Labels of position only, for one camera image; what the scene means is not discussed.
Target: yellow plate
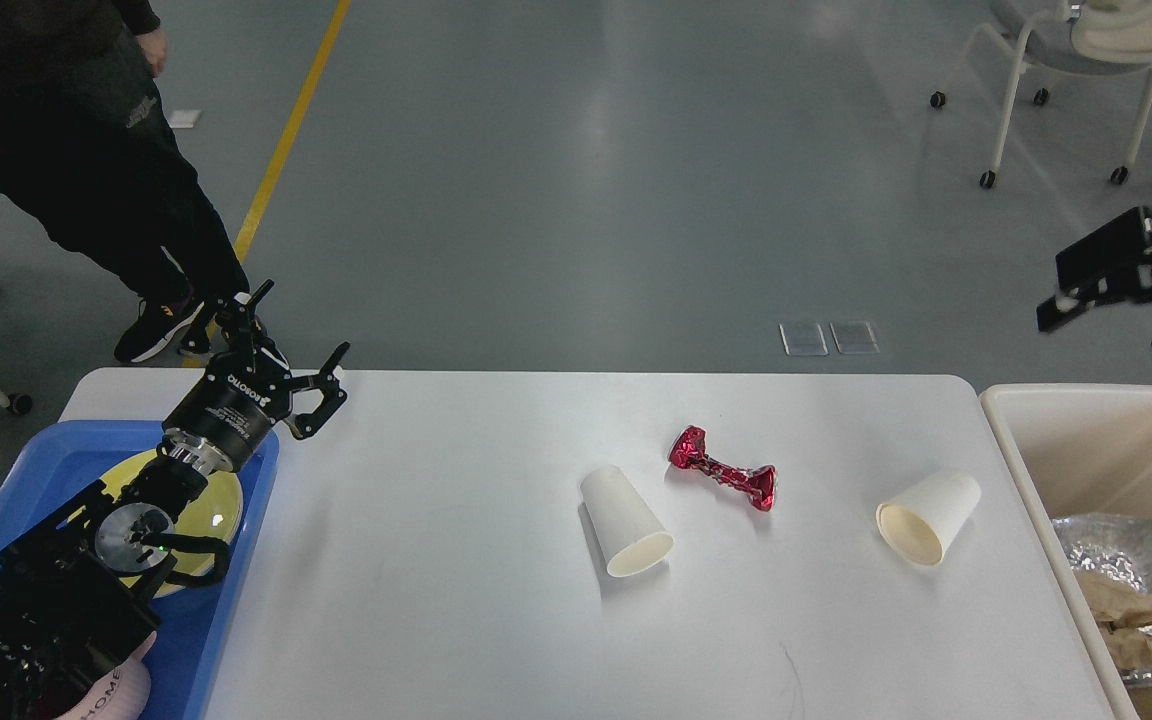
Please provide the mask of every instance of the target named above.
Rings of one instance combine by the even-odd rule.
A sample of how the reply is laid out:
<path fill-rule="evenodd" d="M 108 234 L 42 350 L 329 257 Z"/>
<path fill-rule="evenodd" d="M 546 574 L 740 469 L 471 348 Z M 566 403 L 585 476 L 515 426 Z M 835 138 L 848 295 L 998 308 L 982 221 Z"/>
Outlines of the yellow plate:
<path fill-rule="evenodd" d="M 145 450 L 132 455 L 128 460 L 119 462 L 101 475 L 105 483 L 105 491 L 116 498 L 123 492 L 136 475 L 150 460 L 154 460 L 156 450 Z M 238 476 L 235 473 L 207 475 L 207 488 L 202 491 L 198 500 L 184 507 L 180 513 L 180 520 L 175 524 L 175 532 L 182 536 L 214 537 L 223 541 L 233 541 L 238 532 L 238 521 L 243 516 L 243 488 L 238 485 Z M 196 555 L 191 552 L 177 552 L 179 573 L 191 575 L 203 575 L 211 569 L 211 555 Z M 123 578 L 123 584 L 129 588 L 136 578 Z M 164 597 L 177 592 L 180 585 L 165 584 L 159 588 L 154 597 Z"/>

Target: wrapped candy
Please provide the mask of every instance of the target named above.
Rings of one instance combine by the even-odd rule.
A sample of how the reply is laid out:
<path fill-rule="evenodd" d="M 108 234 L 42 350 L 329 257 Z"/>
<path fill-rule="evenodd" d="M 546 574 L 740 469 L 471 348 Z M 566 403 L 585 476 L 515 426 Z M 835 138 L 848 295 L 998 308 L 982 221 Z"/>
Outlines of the wrapped candy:
<path fill-rule="evenodd" d="M 763 465 L 753 470 L 733 468 L 705 455 L 705 430 L 689 425 L 669 450 L 669 464 L 684 470 L 700 470 L 719 484 L 738 488 L 749 495 L 758 510 L 772 509 L 776 501 L 776 469 Z"/>

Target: gray floor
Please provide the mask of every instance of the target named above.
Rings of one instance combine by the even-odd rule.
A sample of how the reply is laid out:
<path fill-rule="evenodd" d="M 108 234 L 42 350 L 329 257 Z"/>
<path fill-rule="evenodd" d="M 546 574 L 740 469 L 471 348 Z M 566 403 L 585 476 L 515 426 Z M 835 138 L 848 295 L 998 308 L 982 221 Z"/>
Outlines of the gray floor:
<path fill-rule="evenodd" d="M 1005 61 L 927 97 L 986 6 L 358 0 L 247 259 L 262 316 L 302 366 L 349 340 L 347 367 L 1152 384 L 1152 306 L 1033 319 L 1056 251 L 1152 205 L 1152 119 L 1106 182 L 1143 78 L 1021 103 L 984 192 Z M 334 3 L 156 8 L 165 105 L 205 111 L 180 142 L 237 232 Z M 0 384 L 37 401 L 0 414 L 1 482 L 136 300 L 1 199 L 0 279 Z M 881 354 L 776 332 L 851 319 Z"/>

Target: yellow floor line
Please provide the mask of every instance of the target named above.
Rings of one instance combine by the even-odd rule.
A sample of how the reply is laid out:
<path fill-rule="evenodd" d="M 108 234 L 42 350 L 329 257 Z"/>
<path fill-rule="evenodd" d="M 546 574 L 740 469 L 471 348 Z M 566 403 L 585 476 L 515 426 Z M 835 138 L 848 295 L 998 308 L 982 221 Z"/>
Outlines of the yellow floor line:
<path fill-rule="evenodd" d="M 314 63 L 310 65 L 310 71 L 305 76 L 305 82 L 301 83 L 301 96 L 296 99 L 296 105 L 291 108 L 291 116 L 283 126 L 283 135 L 278 138 L 278 147 L 274 149 L 273 158 L 265 168 L 265 177 L 262 179 L 260 187 L 256 188 L 256 196 L 252 197 L 251 207 L 247 210 L 247 218 L 243 218 L 243 227 L 238 229 L 238 236 L 234 240 L 234 255 L 238 257 L 238 263 L 247 259 L 247 252 L 251 250 L 252 237 L 256 237 L 256 229 L 260 227 L 260 220 L 265 217 L 265 209 L 270 205 L 270 197 L 274 195 L 279 176 L 283 174 L 283 165 L 287 164 L 287 156 L 291 154 L 291 145 L 296 143 L 297 132 L 301 132 L 301 122 L 305 120 L 305 111 L 310 108 L 310 101 L 314 99 L 314 91 L 319 86 L 319 78 L 323 77 L 323 68 L 328 63 L 332 55 L 332 47 L 335 38 L 340 33 L 340 26 L 344 24 L 344 15 L 349 12 L 351 0 L 338 0 L 338 8 L 332 14 L 332 22 L 323 33 L 323 41 L 319 44 L 319 53 L 314 55 Z M 214 336 L 215 325 L 210 328 L 210 336 Z M 202 363 L 197 357 L 187 357 L 185 367 L 200 367 Z"/>

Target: sneaker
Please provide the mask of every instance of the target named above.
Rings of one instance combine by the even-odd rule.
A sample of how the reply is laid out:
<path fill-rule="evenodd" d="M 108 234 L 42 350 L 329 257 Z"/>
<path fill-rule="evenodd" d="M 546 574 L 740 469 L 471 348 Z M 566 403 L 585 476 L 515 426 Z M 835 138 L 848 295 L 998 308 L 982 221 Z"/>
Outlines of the sneaker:
<path fill-rule="evenodd" d="M 119 363 L 145 363 L 172 343 L 172 339 L 202 311 L 202 298 L 190 291 L 185 300 L 168 305 L 141 302 L 141 318 L 127 328 L 114 347 Z"/>

